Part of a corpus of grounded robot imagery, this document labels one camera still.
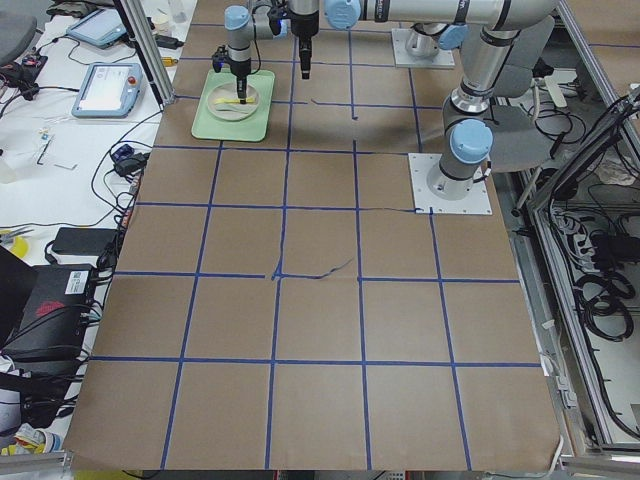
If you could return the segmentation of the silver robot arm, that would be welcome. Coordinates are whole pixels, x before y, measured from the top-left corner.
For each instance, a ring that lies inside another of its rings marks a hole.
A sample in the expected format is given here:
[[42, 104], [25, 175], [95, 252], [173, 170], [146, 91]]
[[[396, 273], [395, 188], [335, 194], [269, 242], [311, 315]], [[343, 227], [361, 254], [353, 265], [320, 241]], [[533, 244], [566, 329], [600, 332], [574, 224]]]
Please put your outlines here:
[[250, 1], [224, 12], [226, 44], [212, 56], [214, 71], [229, 66], [235, 78], [236, 98], [248, 102], [252, 54], [260, 39], [292, 33], [298, 40], [301, 76], [309, 79], [312, 39], [325, 20], [336, 30], [359, 22], [406, 22], [394, 28], [392, 41], [397, 66], [435, 68], [452, 50], [463, 47], [463, 77], [444, 102], [447, 145], [426, 175], [430, 194], [445, 201], [467, 197], [483, 181], [493, 135], [482, 120], [495, 85], [518, 36], [549, 20], [554, 1]]
[[466, 1], [249, 1], [224, 12], [227, 46], [221, 51], [236, 81], [237, 98], [248, 102], [248, 80], [253, 73], [251, 45], [291, 33], [297, 39], [301, 76], [310, 78], [313, 38], [324, 19], [336, 30], [350, 30], [359, 22], [411, 22], [419, 33], [437, 38], [445, 49], [446, 35], [466, 30], [470, 21]]

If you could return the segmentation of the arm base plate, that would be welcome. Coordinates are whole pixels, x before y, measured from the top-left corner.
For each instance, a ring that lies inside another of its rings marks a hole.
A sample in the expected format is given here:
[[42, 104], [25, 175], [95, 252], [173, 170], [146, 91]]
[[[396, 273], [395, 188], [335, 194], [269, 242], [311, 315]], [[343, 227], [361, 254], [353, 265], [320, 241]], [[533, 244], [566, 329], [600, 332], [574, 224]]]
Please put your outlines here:
[[414, 24], [392, 29], [392, 47], [397, 68], [453, 69], [451, 50], [442, 49], [438, 40], [446, 24]]
[[414, 210], [418, 214], [491, 215], [482, 168], [471, 179], [452, 180], [440, 170], [441, 154], [409, 153]]

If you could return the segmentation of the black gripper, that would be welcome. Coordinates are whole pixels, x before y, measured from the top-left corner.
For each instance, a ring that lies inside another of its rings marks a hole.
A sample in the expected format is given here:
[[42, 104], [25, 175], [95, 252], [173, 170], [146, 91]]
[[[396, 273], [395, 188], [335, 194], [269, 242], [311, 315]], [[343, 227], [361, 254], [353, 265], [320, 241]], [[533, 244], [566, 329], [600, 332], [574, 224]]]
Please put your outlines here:
[[231, 62], [231, 73], [236, 78], [236, 91], [239, 104], [247, 104], [248, 77], [250, 75], [250, 60]]
[[319, 11], [309, 14], [292, 12], [291, 29], [298, 39], [298, 56], [302, 75], [309, 75], [312, 61], [312, 39], [319, 32]]

